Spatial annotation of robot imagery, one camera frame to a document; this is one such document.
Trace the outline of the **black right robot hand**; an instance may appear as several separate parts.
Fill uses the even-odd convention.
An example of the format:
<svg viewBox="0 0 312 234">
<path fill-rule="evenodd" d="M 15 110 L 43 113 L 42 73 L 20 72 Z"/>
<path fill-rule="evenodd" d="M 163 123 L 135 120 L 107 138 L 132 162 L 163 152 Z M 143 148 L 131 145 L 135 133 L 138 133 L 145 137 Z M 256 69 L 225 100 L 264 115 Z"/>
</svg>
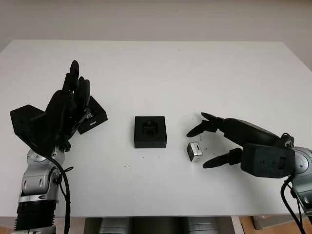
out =
<svg viewBox="0 0 312 234">
<path fill-rule="evenodd" d="M 279 136 L 243 120 L 215 117 L 204 112 L 201 114 L 205 119 L 191 129 L 187 137 L 195 137 L 205 131 L 215 133 L 220 130 L 225 138 L 241 147 L 248 143 L 273 146 L 279 140 Z M 227 154 L 206 161 L 203 168 L 214 168 L 224 164 L 235 165 L 241 162 L 241 157 L 242 149 L 235 148 Z"/>
</svg>

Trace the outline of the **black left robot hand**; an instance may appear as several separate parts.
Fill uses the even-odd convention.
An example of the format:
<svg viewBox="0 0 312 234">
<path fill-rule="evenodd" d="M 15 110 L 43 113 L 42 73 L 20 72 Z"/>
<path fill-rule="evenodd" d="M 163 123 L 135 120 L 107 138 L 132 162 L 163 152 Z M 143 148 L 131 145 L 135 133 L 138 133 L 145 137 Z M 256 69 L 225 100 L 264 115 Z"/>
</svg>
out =
<svg viewBox="0 0 312 234">
<path fill-rule="evenodd" d="M 79 63 L 74 60 L 65 76 L 62 89 L 56 91 L 45 112 L 52 121 L 53 144 L 67 152 L 69 139 L 89 113 L 90 81 L 79 75 Z"/>
</svg>

